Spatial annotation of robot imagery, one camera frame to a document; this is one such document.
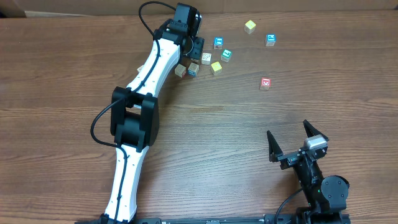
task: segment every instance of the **wooden table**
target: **wooden table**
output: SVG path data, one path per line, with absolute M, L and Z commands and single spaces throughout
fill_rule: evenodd
M 155 29 L 170 16 L 146 16 Z M 398 219 L 398 13 L 204 15 L 233 51 L 223 73 L 170 74 L 160 131 L 144 161 L 138 217 L 246 217 L 274 213 L 298 189 L 292 169 L 268 161 L 266 131 L 285 152 L 304 119 L 329 138 L 324 176 L 350 181 L 353 223 Z M 252 19 L 256 31 L 244 32 Z M 265 47 L 267 33 L 277 43 Z M 73 223 L 108 204 L 115 151 L 90 124 L 152 46 L 136 16 L 0 20 L 0 223 Z M 272 79 L 259 90 L 261 77 Z M 96 127 L 112 141 L 109 114 Z M 282 213 L 306 206 L 303 195 Z

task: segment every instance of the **wire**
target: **wire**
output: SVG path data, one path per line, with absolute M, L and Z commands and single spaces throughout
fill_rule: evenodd
M 274 224 L 277 224 L 278 222 L 278 215 L 280 211 L 282 211 L 282 208 L 285 206 L 287 202 L 289 202 L 290 199 L 294 198 L 298 193 L 300 193 L 303 190 L 303 188 L 298 189 L 296 192 L 294 192 L 291 196 L 289 196 L 278 208 L 278 211 L 276 211 L 275 217 L 274 217 Z
M 157 46 L 157 55 L 156 55 L 155 61 L 154 61 L 154 63 L 152 64 L 150 70 L 148 71 L 148 74 L 147 74 L 147 75 L 144 77 L 144 79 L 140 82 L 140 84 L 137 86 L 137 88 L 134 89 L 133 91 L 131 91 L 131 92 L 130 92 L 128 95 L 126 95 L 124 98 L 120 98 L 120 99 L 116 100 L 115 102 L 111 103 L 111 104 L 108 105 L 106 108 L 104 108 L 101 112 L 99 112 L 99 114 L 94 118 L 94 120 L 93 120 L 93 122 L 92 122 L 92 124 L 91 124 L 91 128 L 90 128 L 90 134 L 91 134 L 91 137 L 94 139 L 94 141 L 96 141 L 96 142 L 99 143 L 99 144 L 105 145 L 105 146 L 110 146 L 110 147 L 118 148 L 118 149 L 120 149 L 120 151 L 122 151 L 122 153 L 123 153 L 123 155 L 124 155 L 124 167 L 123 167 L 123 173 L 122 173 L 122 177 L 121 177 L 121 180 L 120 180 L 119 192 L 118 192 L 118 197 L 117 197 L 118 203 L 117 203 L 117 205 L 116 205 L 116 211 L 115 211 L 114 220 L 113 220 L 113 223 L 114 223 L 114 224 L 116 224 L 117 221 L 118 221 L 118 213 L 119 213 L 120 199 L 121 199 L 121 197 L 122 197 L 122 195 L 121 195 L 122 186 L 123 186 L 123 182 L 124 182 L 124 176 L 126 175 L 127 159 L 128 159 L 129 156 L 127 156 L 126 151 L 122 148 L 121 145 L 112 144 L 112 143 L 108 143 L 108 142 L 104 142 L 104 141 L 99 140 L 99 139 L 95 136 L 95 134 L 94 134 L 94 128 L 95 128 L 95 124 L 96 124 L 97 121 L 100 119 L 100 117 L 102 117 L 102 115 L 104 115 L 109 109 L 111 109 L 114 105 L 120 103 L 122 100 L 128 98 L 128 97 L 131 96 L 133 93 L 135 93 L 135 92 L 137 92 L 138 90 L 140 90 L 143 86 L 145 86 L 145 82 L 148 80 L 149 75 L 150 75 L 150 74 L 152 73 L 152 71 L 155 69 L 156 63 L 157 63 L 157 61 L 158 61 L 158 59 L 159 59 L 159 57 L 160 57 L 160 45 L 159 45 L 159 41 L 158 41 L 157 39 L 155 39 L 155 34 L 151 31 L 151 29 L 150 29 L 150 28 L 148 27 L 148 25 L 145 23 L 144 19 L 142 18 L 142 15 L 141 15 L 141 10 L 142 10 L 142 8 L 143 8 L 144 6 L 146 6 L 146 5 L 148 5 L 148 4 L 161 4 L 161 5 L 164 5 L 164 6 L 167 6 L 167 7 L 171 8 L 171 9 L 173 9 L 174 11 L 175 11 L 175 8 L 174 8 L 173 6 L 171 6 L 171 5 L 168 5 L 168 4 L 163 3 L 163 2 L 149 1 L 149 2 L 145 2 L 144 4 L 142 4 L 142 5 L 140 6 L 140 8 L 138 9 L 138 15 L 139 15 L 139 18 L 140 18 L 142 24 L 143 24 L 143 25 L 145 26 L 145 28 L 150 32 L 150 34 L 153 36 L 153 38 L 154 38 L 154 40 L 155 40 L 155 42 L 156 42 L 156 46 Z M 162 27 L 166 27 L 171 21 L 172 21 L 171 19 L 168 19 L 166 22 L 164 22 L 164 23 L 162 24 Z

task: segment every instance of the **beige wall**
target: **beige wall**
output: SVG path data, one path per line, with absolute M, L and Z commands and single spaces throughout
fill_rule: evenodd
M 131 15 L 137 14 L 142 0 L 0 0 L 14 1 L 22 11 L 51 12 L 81 15 Z M 393 9 L 398 0 L 163 0 L 176 5 L 190 4 L 201 13 L 262 12 L 262 11 L 339 11 Z M 153 5 L 144 14 L 168 14 L 169 9 Z

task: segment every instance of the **yellow cube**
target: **yellow cube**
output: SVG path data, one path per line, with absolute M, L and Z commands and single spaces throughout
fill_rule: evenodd
M 218 75 L 221 73 L 221 70 L 223 67 L 220 65 L 219 62 L 215 62 L 211 64 L 211 72 L 213 72 L 213 75 Z
M 244 25 L 244 31 L 246 31 L 248 34 L 253 33 L 255 28 L 256 24 L 253 21 L 249 21 Z

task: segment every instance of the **cube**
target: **cube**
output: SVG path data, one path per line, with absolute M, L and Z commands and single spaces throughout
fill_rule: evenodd
M 137 68 L 138 73 L 141 72 L 142 68 L 144 67 L 144 65 L 141 65 L 139 68 Z
M 223 67 L 220 65 L 219 62 L 215 62 L 211 64 L 211 72 L 213 72 L 213 75 L 218 75 L 221 73 Z
M 221 54 L 221 60 L 223 60 L 224 62 L 229 62 L 231 56 L 232 56 L 232 51 L 225 49 Z
M 211 60 L 211 54 L 209 53 L 203 53 L 201 55 L 201 63 L 204 65 L 210 65 L 210 60 Z
M 246 31 L 248 34 L 253 33 L 255 29 L 256 24 L 251 20 L 244 25 L 244 31 Z
M 269 90 L 271 87 L 271 79 L 262 77 L 260 83 L 260 90 Z
M 267 47 L 272 47 L 272 46 L 275 45 L 275 42 L 276 42 L 275 34 L 267 34 L 266 46 Z
M 196 76 L 198 72 L 199 72 L 199 65 L 191 63 L 190 66 L 188 67 L 188 74 Z
M 215 37 L 214 38 L 214 49 L 222 49 L 223 42 L 224 42 L 224 40 L 222 37 Z
M 185 68 L 183 65 L 181 65 L 181 64 L 178 64 L 176 67 L 175 67 L 175 70 L 174 70 L 174 73 L 176 74 L 176 75 L 178 75 L 179 77 L 183 77 L 184 75 L 185 75 L 185 73 L 187 72 L 187 68 Z

